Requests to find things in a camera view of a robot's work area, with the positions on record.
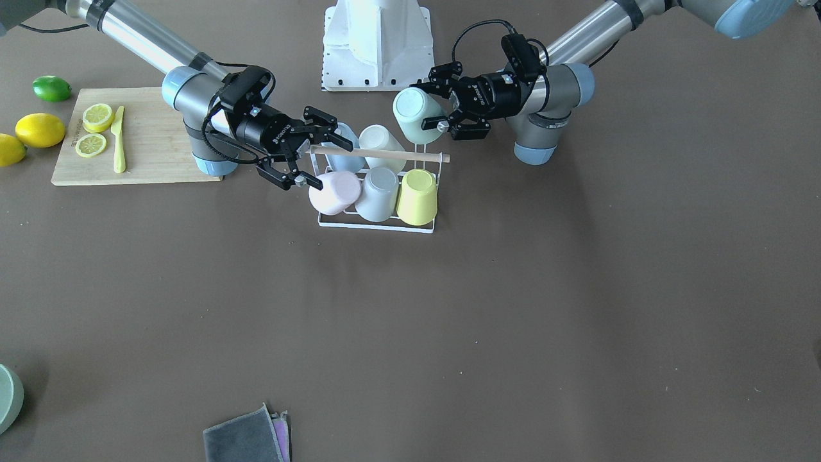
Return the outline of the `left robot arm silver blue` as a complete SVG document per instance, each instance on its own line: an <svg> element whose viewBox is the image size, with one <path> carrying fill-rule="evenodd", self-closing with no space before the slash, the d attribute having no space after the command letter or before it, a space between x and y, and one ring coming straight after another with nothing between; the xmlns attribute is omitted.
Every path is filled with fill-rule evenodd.
<svg viewBox="0 0 821 462"><path fill-rule="evenodd" d="M504 120L516 135L514 152L530 166L548 162L575 108L595 93L593 68L619 41L649 17L683 9L730 39L746 39L778 21L792 1L605 1L554 43L544 45L519 33L504 19L470 24L467 31L500 24L500 45L507 64L478 76L464 75L455 55L414 84L423 96L448 100L448 111L425 115L416 128L433 129L456 141L482 140L494 120Z"/></svg>

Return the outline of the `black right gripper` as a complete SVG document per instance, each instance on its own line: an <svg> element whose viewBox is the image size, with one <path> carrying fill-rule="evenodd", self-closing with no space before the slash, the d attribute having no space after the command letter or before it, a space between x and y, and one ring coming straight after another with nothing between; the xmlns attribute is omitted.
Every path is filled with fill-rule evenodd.
<svg viewBox="0 0 821 462"><path fill-rule="evenodd" d="M257 173L284 191L292 186L310 185L310 175L297 164L309 140L310 144L330 142L347 152L354 150L352 141L336 132L338 120L334 115L316 107L305 107L303 120L304 123L269 106L252 106L240 117L234 131L235 139L272 158L259 160ZM307 133L300 132L304 127ZM273 160L285 161L287 170L277 170Z"/></svg>

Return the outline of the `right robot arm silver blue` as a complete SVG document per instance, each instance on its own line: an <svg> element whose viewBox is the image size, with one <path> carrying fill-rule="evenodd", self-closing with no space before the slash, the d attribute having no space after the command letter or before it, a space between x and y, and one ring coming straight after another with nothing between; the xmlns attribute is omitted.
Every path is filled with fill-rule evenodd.
<svg viewBox="0 0 821 462"><path fill-rule="evenodd" d="M3 1L2 33L49 8L114 39L164 74L162 97L182 115L192 155L206 175L229 175L244 164L282 190L322 189L299 159L324 142L353 149L331 114L308 106L293 118L271 107L272 71L258 65L230 71L129 1Z"/></svg>

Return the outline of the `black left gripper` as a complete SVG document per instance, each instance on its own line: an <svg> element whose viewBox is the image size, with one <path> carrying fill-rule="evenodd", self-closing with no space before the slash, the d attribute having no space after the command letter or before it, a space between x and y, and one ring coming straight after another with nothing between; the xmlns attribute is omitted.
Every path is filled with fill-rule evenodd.
<svg viewBox="0 0 821 462"><path fill-rule="evenodd" d="M450 97L453 112L425 117L421 120L423 132L433 132L430 141L444 133L455 141L482 140L490 132L487 120L516 116L523 106L523 84L510 71L484 75L462 76L461 62L435 65L429 70L427 81L417 82L410 88L426 94Z"/></svg>

